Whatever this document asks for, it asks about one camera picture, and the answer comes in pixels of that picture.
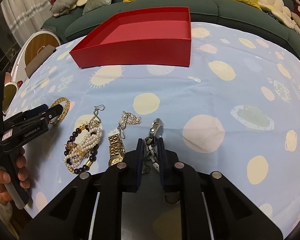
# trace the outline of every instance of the gold watch band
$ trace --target gold watch band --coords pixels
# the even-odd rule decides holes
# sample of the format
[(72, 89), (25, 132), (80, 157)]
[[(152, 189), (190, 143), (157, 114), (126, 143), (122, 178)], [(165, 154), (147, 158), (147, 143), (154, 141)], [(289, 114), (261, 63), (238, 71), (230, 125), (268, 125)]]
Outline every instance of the gold watch band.
[(110, 156), (120, 156), (124, 157), (126, 151), (124, 149), (124, 145), (121, 139), (120, 134), (112, 135), (108, 138), (110, 146), (109, 146), (109, 153)]

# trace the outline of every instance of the plush toy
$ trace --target plush toy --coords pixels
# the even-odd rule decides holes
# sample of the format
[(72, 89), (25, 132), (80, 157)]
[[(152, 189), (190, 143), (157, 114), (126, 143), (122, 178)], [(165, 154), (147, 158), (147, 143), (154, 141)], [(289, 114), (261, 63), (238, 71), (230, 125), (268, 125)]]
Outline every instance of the plush toy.
[(51, 8), (54, 17), (59, 17), (68, 14), (77, 6), (82, 6), (87, 3), (87, 0), (56, 0)]
[(282, 0), (258, 0), (258, 4), (262, 10), (271, 12), (284, 25), (300, 34), (300, 22), (295, 14), (292, 15), (289, 8), (284, 6)]

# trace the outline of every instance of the red cardboard box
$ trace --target red cardboard box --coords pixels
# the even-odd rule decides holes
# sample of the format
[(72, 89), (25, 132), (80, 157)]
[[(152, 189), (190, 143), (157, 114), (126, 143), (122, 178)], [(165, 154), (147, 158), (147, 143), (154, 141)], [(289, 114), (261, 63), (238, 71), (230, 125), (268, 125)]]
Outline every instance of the red cardboard box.
[(115, 14), (71, 51), (80, 68), (103, 65), (190, 65), (188, 7), (147, 8)]

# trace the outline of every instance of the gold watch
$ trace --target gold watch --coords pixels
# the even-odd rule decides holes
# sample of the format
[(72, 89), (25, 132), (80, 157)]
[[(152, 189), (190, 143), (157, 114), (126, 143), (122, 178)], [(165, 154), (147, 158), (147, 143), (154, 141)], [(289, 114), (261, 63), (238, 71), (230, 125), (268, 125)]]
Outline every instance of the gold watch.
[(121, 139), (120, 134), (112, 135), (108, 138), (110, 146), (109, 146), (109, 153), (110, 153), (110, 160), (109, 160), (109, 167), (122, 162), (124, 155), (126, 153), (123, 142)]

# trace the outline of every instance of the pearl bracelet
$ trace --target pearl bracelet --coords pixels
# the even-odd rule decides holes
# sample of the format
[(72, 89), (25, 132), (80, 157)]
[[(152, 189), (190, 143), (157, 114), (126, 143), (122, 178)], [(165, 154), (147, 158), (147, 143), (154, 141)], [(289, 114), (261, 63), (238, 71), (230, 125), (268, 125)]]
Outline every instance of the pearl bracelet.
[[(86, 129), (87, 135), (83, 137), (81, 143), (74, 143), (75, 138)], [(65, 158), (63, 163), (71, 173), (80, 174), (83, 171), (88, 171), (94, 161), (96, 161), (96, 155), (98, 153), (99, 141), (101, 140), (102, 130), (99, 127), (93, 127), (89, 129), (87, 124), (82, 124), (78, 127), (70, 136), (66, 144), (66, 150), (64, 152)], [(89, 160), (82, 168), (78, 168), (84, 158)]]

